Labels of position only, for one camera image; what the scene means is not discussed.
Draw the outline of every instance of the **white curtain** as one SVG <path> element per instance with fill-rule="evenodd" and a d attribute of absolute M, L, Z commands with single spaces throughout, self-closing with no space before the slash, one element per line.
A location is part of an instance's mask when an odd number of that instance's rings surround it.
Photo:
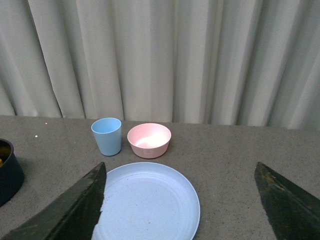
<path fill-rule="evenodd" d="M 320 130 L 320 0 L 2 0 L 0 115 Z"/>

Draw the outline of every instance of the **table surface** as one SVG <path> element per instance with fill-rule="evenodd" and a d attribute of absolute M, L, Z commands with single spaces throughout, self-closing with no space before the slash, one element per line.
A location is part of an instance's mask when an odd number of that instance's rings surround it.
<path fill-rule="evenodd" d="M 19 192 L 0 207 L 0 238 L 37 214 L 98 163 L 107 171 L 155 162 L 182 173 L 194 186 L 201 218 L 194 239 L 275 240 L 254 179 L 263 162 L 320 198 L 320 133 L 275 127 L 162 123 L 172 133 L 167 152 L 136 156 L 122 122 L 122 149 L 103 156 L 91 132 L 92 119 L 0 116 L 0 138 L 14 146 L 24 171 Z"/>

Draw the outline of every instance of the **light blue plate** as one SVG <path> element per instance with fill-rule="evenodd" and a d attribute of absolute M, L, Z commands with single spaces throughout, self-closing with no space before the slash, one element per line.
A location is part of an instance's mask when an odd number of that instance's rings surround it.
<path fill-rule="evenodd" d="M 200 221 L 191 183 L 153 162 L 108 172 L 101 210 L 92 240 L 192 240 Z"/>

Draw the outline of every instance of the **blue cup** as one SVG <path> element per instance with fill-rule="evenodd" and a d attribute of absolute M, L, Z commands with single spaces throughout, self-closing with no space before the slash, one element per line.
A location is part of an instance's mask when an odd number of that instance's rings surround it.
<path fill-rule="evenodd" d="M 91 130 L 100 152 L 105 156 L 113 156 L 121 150 L 121 121 L 107 117 L 95 121 Z"/>

